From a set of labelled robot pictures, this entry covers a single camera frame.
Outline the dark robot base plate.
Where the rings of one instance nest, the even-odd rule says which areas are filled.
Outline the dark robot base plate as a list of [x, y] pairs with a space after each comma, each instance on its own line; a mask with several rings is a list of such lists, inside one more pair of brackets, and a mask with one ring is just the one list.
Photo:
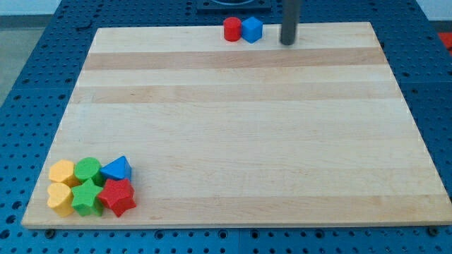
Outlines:
[[271, 0], [196, 0], [198, 12], [270, 11]]

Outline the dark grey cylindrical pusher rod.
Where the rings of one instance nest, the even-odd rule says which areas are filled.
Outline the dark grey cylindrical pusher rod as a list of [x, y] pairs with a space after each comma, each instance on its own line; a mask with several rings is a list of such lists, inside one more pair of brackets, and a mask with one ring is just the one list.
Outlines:
[[302, 0], [282, 0], [282, 23], [280, 43], [290, 46], [295, 43]]

